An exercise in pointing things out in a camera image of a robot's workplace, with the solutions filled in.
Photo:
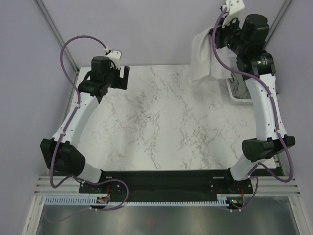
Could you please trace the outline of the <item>white t-shirt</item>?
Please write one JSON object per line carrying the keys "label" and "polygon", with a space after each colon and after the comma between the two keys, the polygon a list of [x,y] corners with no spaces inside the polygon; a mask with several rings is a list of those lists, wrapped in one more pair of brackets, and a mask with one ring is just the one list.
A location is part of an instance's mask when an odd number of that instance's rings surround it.
{"label": "white t-shirt", "polygon": [[216,59],[209,32],[213,28],[197,34],[191,44],[191,65],[188,69],[190,83],[196,83],[203,79],[209,81],[215,79],[228,79],[231,72],[225,69]]}

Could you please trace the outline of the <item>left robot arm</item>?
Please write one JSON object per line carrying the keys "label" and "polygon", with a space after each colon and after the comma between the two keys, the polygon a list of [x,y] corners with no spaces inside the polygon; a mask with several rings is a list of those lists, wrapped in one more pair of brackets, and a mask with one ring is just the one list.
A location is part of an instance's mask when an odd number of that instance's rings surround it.
{"label": "left robot arm", "polygon": [[78,85],[78,100],[61,127],[50,139],[43,139],[40,148],[50,174],[63,173],[69,177],[90,182],[96,192],[107,188],[103,171],[91,166],[77,149],[81,134],[93,111],[101,103],[108,89],[126,90],[130,68],[120,73],[121,52],[111,50],[105,56],[95,56],[91,70]]}

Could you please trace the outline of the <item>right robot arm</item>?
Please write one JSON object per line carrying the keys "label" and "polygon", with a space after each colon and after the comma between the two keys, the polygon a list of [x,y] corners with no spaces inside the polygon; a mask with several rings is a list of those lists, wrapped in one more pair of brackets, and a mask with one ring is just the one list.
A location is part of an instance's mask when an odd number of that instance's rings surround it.
{"label": "right robot arm", "polygon": [[[234,193],[242,186],[242,180],[262,166],[275,179],[288,183],[293,178],[293,164],[289,148],[295,145],[295,138],[289,136],[283,125],[276,94],[276,77],[273,57],[264,49],[269,32],[268,20],[258,14],[246,17],[243,26],[228,14],[219,15],[212,31],[211,43],[218,62],[232,73],[243,77],[251,96],[255,118],[256,137],[242,142],[243,154],[228,171],[230,177],[224,180],[224,187]],[[275,175],[264,161],[285,152],[290,172],[287,179]]]}

